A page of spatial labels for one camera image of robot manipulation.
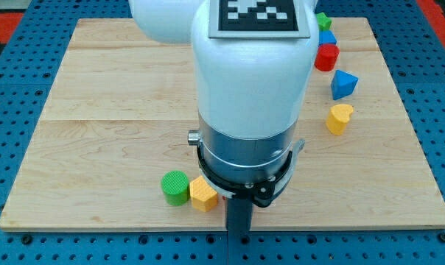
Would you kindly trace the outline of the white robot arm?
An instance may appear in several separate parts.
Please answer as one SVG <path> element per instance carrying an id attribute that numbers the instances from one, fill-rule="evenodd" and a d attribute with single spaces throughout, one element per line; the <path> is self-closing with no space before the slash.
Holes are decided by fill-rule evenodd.
<path id="1" fill-rule="evenodd" d="M 250 230 L 254 207 L 287 186 L 303 149 L 293 134 L 318 51 L 315 1 L 130 0 L 141 31 L 189 44 L 202 176 L 227 199 L 226 227 Z"/>

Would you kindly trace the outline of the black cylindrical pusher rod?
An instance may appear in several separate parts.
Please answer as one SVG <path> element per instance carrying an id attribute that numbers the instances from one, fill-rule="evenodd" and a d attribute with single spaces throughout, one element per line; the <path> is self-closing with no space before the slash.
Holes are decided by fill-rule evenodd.
<path id="1" fill-rule="evenodd" d="M 253 203 L 248 199 L 226 200 L 225 226 L 228 232 L 248 232 L 251 226 Z"/>

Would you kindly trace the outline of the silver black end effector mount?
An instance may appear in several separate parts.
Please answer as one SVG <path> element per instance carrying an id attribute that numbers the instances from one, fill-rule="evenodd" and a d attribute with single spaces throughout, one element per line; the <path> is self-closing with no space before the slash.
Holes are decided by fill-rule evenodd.
<path id="1" fill-rule="evenodd" d="M 266 138 L 244 139 L 221 133 L 203 118 L 188 132 L 188 144 L 197 148 L 201 175 L 229 199 L 245 199 L 266 208 L 294 175 L 305 140 L 293 140 L 295 125 Z"/>

